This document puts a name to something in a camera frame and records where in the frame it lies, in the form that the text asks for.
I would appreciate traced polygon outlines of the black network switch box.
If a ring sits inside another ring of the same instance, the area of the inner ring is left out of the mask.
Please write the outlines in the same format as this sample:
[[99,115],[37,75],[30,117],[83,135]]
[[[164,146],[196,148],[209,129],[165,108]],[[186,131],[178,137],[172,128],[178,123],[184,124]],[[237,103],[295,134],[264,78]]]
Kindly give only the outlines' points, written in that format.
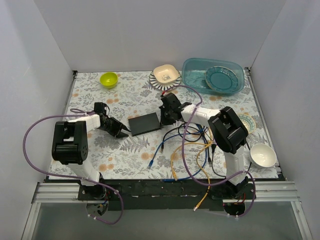
[[128,120],[131,135],[138,136],[161,129],[161,124],[155,112],[134,117]]

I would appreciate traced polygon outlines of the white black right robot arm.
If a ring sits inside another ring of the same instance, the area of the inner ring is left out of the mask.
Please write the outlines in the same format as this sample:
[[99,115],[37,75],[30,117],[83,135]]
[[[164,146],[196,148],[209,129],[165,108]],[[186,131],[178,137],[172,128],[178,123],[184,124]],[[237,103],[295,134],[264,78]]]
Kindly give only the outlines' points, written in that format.
[[248,130],[235,111],[227,106],[223,109],[201,107],[200,103],[181,103],[173,93],[161,95],[161,123],[165,126],[177,121],[184,121],[208,127],[217,146],[223,151],[226,162],[226,177],[216,183],[204,183],[192,176],[185,158],[183,164],[189,176],[199,185],[215,188],[222,186],[222,193],[237,199],[245,192],[248,184],[247,171],[244,166],[244,146],[247,142]]

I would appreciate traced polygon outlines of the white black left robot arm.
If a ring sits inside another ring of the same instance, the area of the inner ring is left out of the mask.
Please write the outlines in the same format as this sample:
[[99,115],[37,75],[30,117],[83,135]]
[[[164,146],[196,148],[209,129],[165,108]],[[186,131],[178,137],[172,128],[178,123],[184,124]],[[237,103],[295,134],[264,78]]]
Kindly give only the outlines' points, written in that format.
[[127,137],[130,130],[114,117],[107,115],[109,107],[103,102],[94,104],[93,113],[69,121],[55,124],[51,155],[55,161],[69,167],[83,186],[88,186],[89,194],[95,200],[106,196],[106,187],[99,183],[100,173],[89,159],[88,133],[102,130],[119,139]]

